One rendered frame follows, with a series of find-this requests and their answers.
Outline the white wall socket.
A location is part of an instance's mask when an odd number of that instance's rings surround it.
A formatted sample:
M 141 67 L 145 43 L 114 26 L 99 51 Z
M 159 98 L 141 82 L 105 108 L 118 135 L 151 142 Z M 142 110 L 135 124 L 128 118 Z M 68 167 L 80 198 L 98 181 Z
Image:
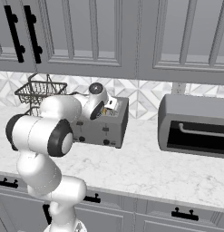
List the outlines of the white wall socket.
M 184 94 L 186 90 L 186 84 L 183 82 L 174 82 L 172 84 L 171 93 L 172 94 Z

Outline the grey wall cupboard door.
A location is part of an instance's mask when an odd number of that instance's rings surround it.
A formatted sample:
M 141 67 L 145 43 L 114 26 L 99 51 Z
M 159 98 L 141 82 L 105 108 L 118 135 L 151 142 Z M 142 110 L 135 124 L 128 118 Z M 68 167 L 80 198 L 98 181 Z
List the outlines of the grey wall cupboard door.
M 28 25 L 24 13 L 26 0 L 0 0 L 0 71 L 35 73 L 36 64 Z M 20 44 L 25 48 L 24 62 L 19 63 L 15 53 L 12 35 L 5 15 L 5 5 L 10 5 L 16 14 L 18 23 L 16 31 Z
M 224 85 L 224 0 L 142 0 L 138 78 Z
M 38 73 L 135 77 L 138 0 L 26 0 L 42 47 Z

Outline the grey toaster oven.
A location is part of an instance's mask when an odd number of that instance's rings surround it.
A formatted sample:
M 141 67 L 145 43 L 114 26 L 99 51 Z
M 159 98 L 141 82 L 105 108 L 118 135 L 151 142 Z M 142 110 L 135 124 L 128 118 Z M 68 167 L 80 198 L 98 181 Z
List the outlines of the grey toaster oven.
M 161 150 L 224 159 L 224 138 L 183 133 L 186 130 L 224 133 L 224 99 L 166 94 L 158 110 Z

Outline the grey base cupboard door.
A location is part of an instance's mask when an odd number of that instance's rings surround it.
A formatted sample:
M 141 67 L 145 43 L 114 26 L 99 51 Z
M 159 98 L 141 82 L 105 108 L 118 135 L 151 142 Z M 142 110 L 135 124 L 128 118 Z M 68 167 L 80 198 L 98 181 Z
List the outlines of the grey base cupboard door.
M 224 232 L 212 227 L 190 227 L 188 225 L 170 225 L 162 222 L 143 220 L 136 224 L 136 232 Z
M 44 232 L 47 228 L 42 201 L 5 194 L 0 194 L 0 201 L 18 231 Z
M 132 213 L 109 208 L 76 208 L 88 232 L 132 232 Z

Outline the grey drawer front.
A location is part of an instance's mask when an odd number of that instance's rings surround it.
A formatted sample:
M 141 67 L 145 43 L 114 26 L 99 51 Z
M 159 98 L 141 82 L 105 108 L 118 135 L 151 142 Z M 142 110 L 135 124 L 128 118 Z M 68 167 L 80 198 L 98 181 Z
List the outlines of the grey drawer front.
M 198 221 L 177 218 L 171 212 L 179 208 L 180 212 L 188 213 L 190 209 L 199 216 Z M 167 223 L 170 225 L 188 225 L 190 227 L 212 227 L 224 230 L 224 209 L 195 205 L 188 202 L 162 198 L 136 199 L 136 224 L 148 220 Z
M 0 174 L 0 180 L 3 180 L 4 178 L 7 178 L 9 182 L 13 182 L 15 179 L 18 180 L 18 188 L 8 188 L 0 186 L 0 190 L 15 192 L 15 193 L 26 193 L 27 192 L 27 185 L 26 183 L 18 178 L 17 176 L 9 176 L 9 175 L 1 175 Z
M 77 204 L 77 207 L 111 209 L 130 213 L 135 211 L 135 198 L 93 189 L 88 189 L 86 196 L 93 197 L 95 193 L 99 194 L 100 204 L 83 200 L 80 204 Z

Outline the grey toaster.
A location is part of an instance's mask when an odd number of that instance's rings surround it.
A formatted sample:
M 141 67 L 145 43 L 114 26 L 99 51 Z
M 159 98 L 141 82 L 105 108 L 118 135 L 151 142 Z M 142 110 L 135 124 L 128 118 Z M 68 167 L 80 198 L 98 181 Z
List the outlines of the grey toaster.
M 129 118 L 129 99 L 118 97 L 119 112 L 117 117 L 100 116 L 99 118 L 89 121 L 80 117 L 78 121 L 83 121 L 83 125 L 73 123 L 73 141 L 80 142 L 79 137 L 85 137 L 85 142 L 93 145 L 109 146 L 120 149 L 122 147 L 128 118 Z M 102 128 L 109 128 L 109 131 L 103 131 Z M 109 140 L 109 145 L 104 145 L 103 140 Z

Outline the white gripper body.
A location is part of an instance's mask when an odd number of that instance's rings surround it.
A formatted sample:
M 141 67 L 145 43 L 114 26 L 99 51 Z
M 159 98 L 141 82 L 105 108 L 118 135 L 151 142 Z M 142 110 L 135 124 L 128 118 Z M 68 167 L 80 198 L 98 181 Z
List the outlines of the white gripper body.
M 117 117 L 119 115 L 119 112 L 108 108 L 103 108 L 101 110 L 101 114 L 102 116 L 107 116 L 107 117 Z

